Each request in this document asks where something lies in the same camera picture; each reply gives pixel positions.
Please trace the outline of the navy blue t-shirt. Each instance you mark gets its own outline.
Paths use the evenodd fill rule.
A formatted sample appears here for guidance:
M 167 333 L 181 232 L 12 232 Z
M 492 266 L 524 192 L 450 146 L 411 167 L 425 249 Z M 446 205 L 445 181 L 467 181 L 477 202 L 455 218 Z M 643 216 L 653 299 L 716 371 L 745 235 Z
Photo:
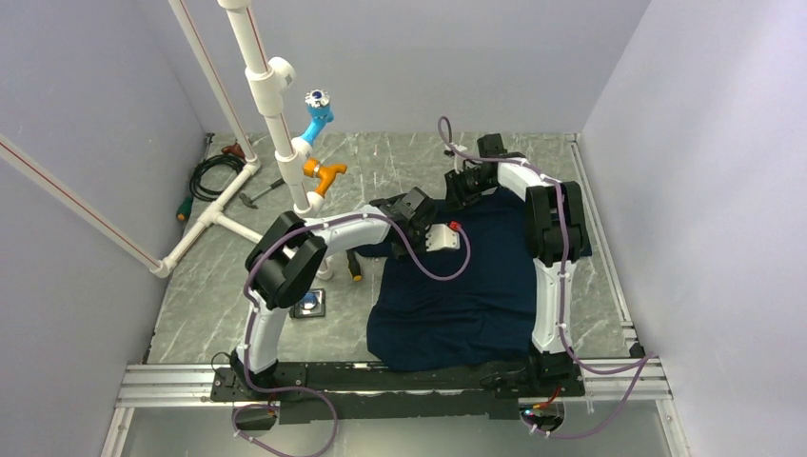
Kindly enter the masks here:
M 389 243 L 357 249 L 384 259 L 366 324 L 368 351 L 388 368 L 424 371 L 524 358 L 536 314 L 536 274 L 524 241 L 523 201 L 499 189 L 469 209 L 438 201 L 437 222 L 456 221 L 471 249 L 397 259 Z

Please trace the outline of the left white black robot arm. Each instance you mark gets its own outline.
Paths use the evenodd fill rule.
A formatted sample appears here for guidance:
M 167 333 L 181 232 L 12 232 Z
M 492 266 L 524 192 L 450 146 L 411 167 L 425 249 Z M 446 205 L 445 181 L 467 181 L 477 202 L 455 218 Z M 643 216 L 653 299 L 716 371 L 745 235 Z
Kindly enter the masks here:
M 308 293 L 327 257 L 382 243 L 401 255 L 424 252 L 437 212 L 437 202 L 415 187 L 335 216 L 303 218 L 293 211 L 278 216 L 245 261 L 249 312 L 244 341 L 232 353 L 236 388 L 259 400 L 276 387 L 280 336 L 289 309 Z

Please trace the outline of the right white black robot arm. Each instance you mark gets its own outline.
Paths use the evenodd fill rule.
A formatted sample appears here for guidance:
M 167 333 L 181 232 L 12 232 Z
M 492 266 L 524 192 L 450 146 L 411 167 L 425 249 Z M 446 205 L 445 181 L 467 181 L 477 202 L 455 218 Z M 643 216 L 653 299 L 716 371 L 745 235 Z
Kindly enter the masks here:
M 536 320 L 531 332 L 529 362 L 524 382 L 537 395 L 546 395 L 561 377 L 576 372 L 573 350 L 568 346 L 565 315 L 571 304 L 576 263 L 591 247 L 578 183 L 552 178 L 519 153 L 503 147 L 502 137 L 486 134 L 478 140 L 482 156 L 443 133 L 446 152 L 454 157 L 454 169 L 444 176 L 446 204 L 466 209 L 482 195 L 507 189 L 523 201 L 524 240 L 536 270 Z

